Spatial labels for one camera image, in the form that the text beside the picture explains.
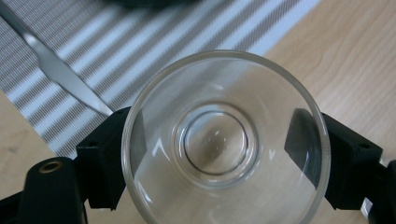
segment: clear glass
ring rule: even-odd
[[[310,131],[290,130],[296,111]],[[290,73],[217,50],[171,64],[143,89],[125,123],[122,165],[147,223],[307,223],[327,187],[330,144]]]

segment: gray striped fabric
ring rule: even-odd
[[[113,109],[133,103],[169,63],[195,52],[238,49],[264,55],[318,0],[203,0],[126,8],[100,0],[6,1]],[[105,117],[49,81],[36,57],[0,20],[0,87],[58,155]]]

